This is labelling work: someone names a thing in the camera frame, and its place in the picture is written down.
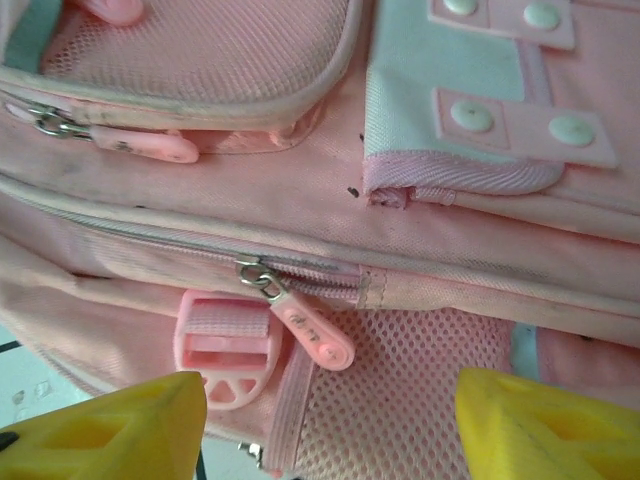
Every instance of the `yellow plastic piece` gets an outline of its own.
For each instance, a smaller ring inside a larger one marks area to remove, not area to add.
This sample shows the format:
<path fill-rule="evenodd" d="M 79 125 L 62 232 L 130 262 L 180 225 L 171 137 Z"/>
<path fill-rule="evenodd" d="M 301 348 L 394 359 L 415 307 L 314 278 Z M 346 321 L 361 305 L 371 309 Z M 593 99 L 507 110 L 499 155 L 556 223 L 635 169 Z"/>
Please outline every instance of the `yellow plastic piece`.
<path fill-rule="evenodd" d="M 470 368 L 456 417 L 473 480 L 640 479 L 640 412 Z"/>
<path fill-rule="evenodd" d="M 0 480 L 192 480 L 206 413 L 181 372 L 16 423 Z"/>

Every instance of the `plastic buckle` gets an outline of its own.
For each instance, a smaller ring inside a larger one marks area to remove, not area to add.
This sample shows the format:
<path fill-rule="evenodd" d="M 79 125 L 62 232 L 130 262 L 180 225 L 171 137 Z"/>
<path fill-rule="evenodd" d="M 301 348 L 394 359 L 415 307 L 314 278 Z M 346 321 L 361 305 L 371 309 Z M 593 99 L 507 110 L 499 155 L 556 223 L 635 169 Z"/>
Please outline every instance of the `plastic buckle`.
<path fill-rule="evenodd" d="M 209 328 L 218 333 L 207 332 Z M 266 302 L 188 290 L 174 335 L 176 368 L 202 375 L 210 409 L 240 408 L 264 390 L 278 362 L 282 335 L 282 322 Z"/>

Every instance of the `snap button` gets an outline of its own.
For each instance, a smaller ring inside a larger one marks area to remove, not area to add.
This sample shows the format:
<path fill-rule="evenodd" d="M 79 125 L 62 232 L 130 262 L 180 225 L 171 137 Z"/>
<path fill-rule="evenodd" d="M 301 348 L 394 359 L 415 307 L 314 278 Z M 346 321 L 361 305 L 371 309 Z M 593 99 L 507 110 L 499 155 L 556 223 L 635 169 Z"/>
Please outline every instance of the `snap button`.
<path fill-rule="evenodd" d="M 487 107 L 469 100 L 454 103 L 451 117 L 460 127 L 474 133 L 488 132 L 493 127 L 493 116 Z"/>
<path fill-rule="evenodd" d="M 595 140 L 593 127 L 579 117 L 563 115 L 549 122 L 549 132 L 560 143 L 586 147 Z"/>
<path fill-rule="evenodd" d="M 451 13 L 466 17 L 478 9 L 478 0 L 444 0 L 444 6 Z"/>
<path fill-rule="evenodd" d="M 524 9 L 524 21 L 539 30 L 555 30 L 562 18 L 555 5 L 546 2 L 533 2 Z"/>

